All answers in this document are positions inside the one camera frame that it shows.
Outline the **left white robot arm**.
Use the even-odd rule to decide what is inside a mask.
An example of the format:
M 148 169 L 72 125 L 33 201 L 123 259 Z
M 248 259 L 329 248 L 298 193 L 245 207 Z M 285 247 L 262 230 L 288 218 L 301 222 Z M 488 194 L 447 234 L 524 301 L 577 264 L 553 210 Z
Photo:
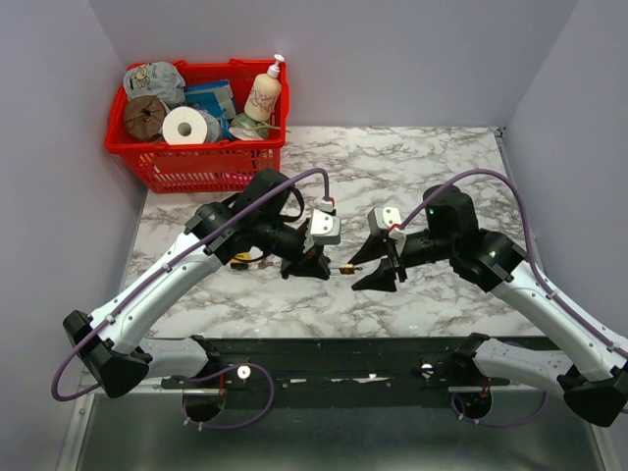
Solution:
M 304 202 L 297 178 L 273 169 L 223 201 L 200 206 L 166 253 L 124 291 L 90 313 L 73 311 L 63 321 L 78 357 L 111 398 L 151 378 L 186 377 L 210 386 L 218 350 L 202 336 L 150 339 L 148 330 L 191 288 L 237 255 L 257 248 L 282 260 L 281 275 L 326 280 L 327 245 L 340 241 L 336 203 L 325 193 L 299 228 L 282 210 L 290 197 Z

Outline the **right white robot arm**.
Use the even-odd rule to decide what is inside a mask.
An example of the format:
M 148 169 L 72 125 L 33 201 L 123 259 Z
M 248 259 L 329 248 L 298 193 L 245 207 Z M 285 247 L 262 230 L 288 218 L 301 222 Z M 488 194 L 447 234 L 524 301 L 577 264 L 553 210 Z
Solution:
M 537 279 L 527 252 L 510 237 L 480 228 L 472 198 L 458 187 L 432 186 L 423 201 L 428 227 L 413 234 L 401 228 L 396 208 L 369 212 L 370 234 L 350 261 L 379 265 L 353 289 L 394 292 L 407 269 L 448 261 L 461 279 L 516 309 L 555 346 L 532 350 L 472 334 L 452 355 L 453 377 L 465 385 L 488 377 L 530 386 L 561 398 L 587 422 L 610 426 L 627 404 L 627 360 L 619 352 L 627 340 L 615 336 L 605 345 L 580 325 L 592 316 Z

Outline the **yellow padlock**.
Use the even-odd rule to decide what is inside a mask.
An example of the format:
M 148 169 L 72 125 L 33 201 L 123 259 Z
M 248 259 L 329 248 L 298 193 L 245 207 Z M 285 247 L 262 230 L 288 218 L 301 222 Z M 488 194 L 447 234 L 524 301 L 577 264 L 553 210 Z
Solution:
M 245 271 L 250 265 L 250 254 L 248 252 L 242 252 L 237 254 L 230 262 L 230 267 L 233 270 Z

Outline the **small brass padlock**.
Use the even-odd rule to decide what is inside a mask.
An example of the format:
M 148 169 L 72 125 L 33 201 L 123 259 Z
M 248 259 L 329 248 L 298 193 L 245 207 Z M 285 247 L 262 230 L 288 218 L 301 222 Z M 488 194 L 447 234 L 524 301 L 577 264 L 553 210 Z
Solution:
M 353 264 L 340 264 L 329 267 L 330 272 L 334 275 L 354 275 L 361 270 L 360 267 L 356 267 Z

